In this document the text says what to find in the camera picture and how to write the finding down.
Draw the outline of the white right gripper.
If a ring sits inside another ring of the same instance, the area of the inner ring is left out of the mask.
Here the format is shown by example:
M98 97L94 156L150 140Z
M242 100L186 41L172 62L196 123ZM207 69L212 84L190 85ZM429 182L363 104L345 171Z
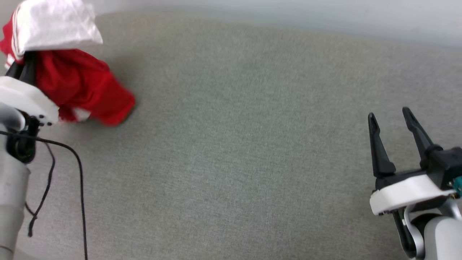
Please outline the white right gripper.
M408 130L413 134L420 156L420 168L427 169L433 152L443 148L435 144L427 135L409 107L402 113ZM368 114L368 128L371 145L372 169L375 190L370 197L374 215L388 214L391 211L414 205L411 212L437 209L456 194L453 188L442 190L422 170L395 174L396 167L386 153L380 138L380 127L374 113Z

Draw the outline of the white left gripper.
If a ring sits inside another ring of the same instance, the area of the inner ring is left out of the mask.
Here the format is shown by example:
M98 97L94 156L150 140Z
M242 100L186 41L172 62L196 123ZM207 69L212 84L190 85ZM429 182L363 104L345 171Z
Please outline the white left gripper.
M59 121L59 107L36 88L36 52L28 51L23 65L16 61L0 79L1 119L13 128L24 128L23 114L33 117L44 125Z

